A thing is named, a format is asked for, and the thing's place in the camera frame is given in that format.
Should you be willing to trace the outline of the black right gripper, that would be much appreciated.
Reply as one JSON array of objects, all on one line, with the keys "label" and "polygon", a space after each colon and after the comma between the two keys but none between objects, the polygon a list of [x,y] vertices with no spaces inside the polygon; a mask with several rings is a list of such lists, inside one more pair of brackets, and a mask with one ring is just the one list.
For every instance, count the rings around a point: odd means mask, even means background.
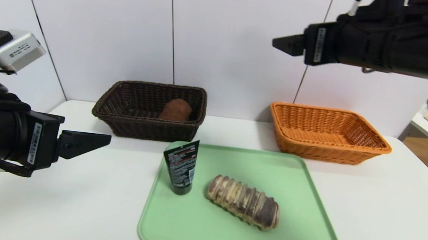
[{"label": "black right gripper", "polygon": [[309,25],[303,35],[275,38],[272,46],[293,57],[304,55],[309,66],[339,63],[379,70],[386,32],[370,26],[342,14],[335,22]]}]

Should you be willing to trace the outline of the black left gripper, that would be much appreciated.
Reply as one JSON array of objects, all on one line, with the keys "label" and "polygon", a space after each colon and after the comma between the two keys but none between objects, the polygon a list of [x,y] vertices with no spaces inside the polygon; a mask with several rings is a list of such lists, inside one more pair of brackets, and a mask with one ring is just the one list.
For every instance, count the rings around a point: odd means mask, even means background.
[{"label": "black left gripper", "polygon": [[57,158],[73,159],[108,146],[111,135],[62,130],[65,118],[47,113],[0,110],[0,160],[29,170],[48,168]]}]

